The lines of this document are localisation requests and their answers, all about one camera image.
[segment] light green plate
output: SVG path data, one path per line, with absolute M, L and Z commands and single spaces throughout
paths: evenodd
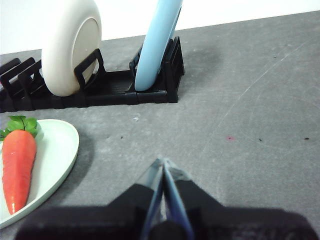
M 38 123 L 41 131 L 35 138 L 37 152 L 26 206 L 10 215 L 1 181 L 1 229 L 20 220 L 48 199 L 63 183 L 75 163 L 79 147 L 79 134 L 76 128 L 68 122 L 57 119 L 38 120 Z M 0 162 L 2 179 L 2 158 Z

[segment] gray table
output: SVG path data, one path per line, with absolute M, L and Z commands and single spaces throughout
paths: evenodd
M 167 157 L 224 205 L 295 211 L 320 234 L 319 23 L 316 11 L 178 31 L 186 74 L 176 104 L 17 112 L 68 121 L 80 135 L 73 170 L 38 209 L 108 204 Z M 104 41 L 105 67 L 127 69 L 143 39 Z M 31 56 L 41 51 L 1 61 Z

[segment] carrot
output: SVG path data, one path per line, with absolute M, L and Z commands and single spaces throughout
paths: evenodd
M 9 213 L 22 209 L 28 199 L 31 171 L 37 152 L 34 137 L 37 120 L 25 116 L 11 116 L 8 127 L 0 131 L 2 145 L 3 192 Z

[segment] light blue plate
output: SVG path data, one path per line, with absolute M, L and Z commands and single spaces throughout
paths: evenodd
M 183 0 L 158 1 L 136 70 L 136 91 L 145 91 L 155 83 L 166 46 L 175 32 L 182 2 Z

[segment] dish rack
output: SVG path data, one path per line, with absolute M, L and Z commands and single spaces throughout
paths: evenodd
M 135 90 L 135 78 L 141 49 L 129 63 L 129 70 L 110 71 L 97 48 L 74 69 L 80 89 L 71 96 L 53 95 L 40 73 L 41 60 L 15 58 L 0 67 L 0 113 L 38 109 L 86 108 L 106 105 L 177 103 L 181 77 L 185 74 L 180 38 L 170 39 L 155 83 L 146 91 Z M 94 61 L 98 70 L 87 84 L 83 72 Z

